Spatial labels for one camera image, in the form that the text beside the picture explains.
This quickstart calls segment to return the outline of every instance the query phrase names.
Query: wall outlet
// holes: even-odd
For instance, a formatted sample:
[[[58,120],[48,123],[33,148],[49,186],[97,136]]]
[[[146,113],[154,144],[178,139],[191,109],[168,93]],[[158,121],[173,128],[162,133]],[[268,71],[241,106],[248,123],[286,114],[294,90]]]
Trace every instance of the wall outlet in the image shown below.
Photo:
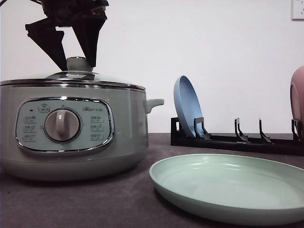
[[[304,20],[304,0],[292,0],[292,19]]]

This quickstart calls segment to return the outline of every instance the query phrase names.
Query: light green plate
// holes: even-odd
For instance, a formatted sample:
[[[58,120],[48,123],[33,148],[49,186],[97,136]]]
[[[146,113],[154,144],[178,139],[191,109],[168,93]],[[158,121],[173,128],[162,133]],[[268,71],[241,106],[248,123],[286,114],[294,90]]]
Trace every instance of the light green plate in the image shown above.
[[[280,162],[223,154],[190,154],[150,168],[157,191],[192,214],[239,225],[304,219],[304,170]]]

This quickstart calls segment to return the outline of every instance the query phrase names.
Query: dark tablecloth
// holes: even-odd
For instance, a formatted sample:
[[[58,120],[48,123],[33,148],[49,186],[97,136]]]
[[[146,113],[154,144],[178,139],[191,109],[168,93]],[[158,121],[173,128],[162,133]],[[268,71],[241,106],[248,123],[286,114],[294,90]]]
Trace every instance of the dark tablecloth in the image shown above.
[[[238,154],[304,168],[304,157],[170,146],[170,134],[149,134],[148,155],[133,169],[105,178],[36,182],[0,173],[2,228],[232,228],[167,202],[148,171],[163,158],[190,153]],[[304,221],[278,228],[304,228]]]

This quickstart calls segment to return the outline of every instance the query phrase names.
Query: pink object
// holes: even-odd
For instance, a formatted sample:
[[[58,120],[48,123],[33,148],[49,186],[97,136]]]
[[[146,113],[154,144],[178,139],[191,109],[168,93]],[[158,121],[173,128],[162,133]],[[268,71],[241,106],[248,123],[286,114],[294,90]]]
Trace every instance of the pink object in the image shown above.
[[[290,101],[293,118],[304,124],[304,66],[297,69],[291,78]]]

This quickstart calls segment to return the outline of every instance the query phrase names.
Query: black dish rack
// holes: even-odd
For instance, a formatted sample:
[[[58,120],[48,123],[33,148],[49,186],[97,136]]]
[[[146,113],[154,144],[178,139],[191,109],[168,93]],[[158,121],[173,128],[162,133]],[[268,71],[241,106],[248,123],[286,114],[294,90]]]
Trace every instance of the black dish rack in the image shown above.
[[[203,135],[197,130],[198,124],[202,126]],[[171,145],[304,156],[302,123],[292,120],[291,125],[293,139],[271,139],[263,133],[262,121],[259,119],[260,137],[254,138],[242,133],[239,118],[237,118],[234,120],[235,136],[224,136],[208,133],[204,126],[204,117],[201,117],[194,119],[196,136],[190,138],[183,131],[178,117],[175,117],[171,118]]]

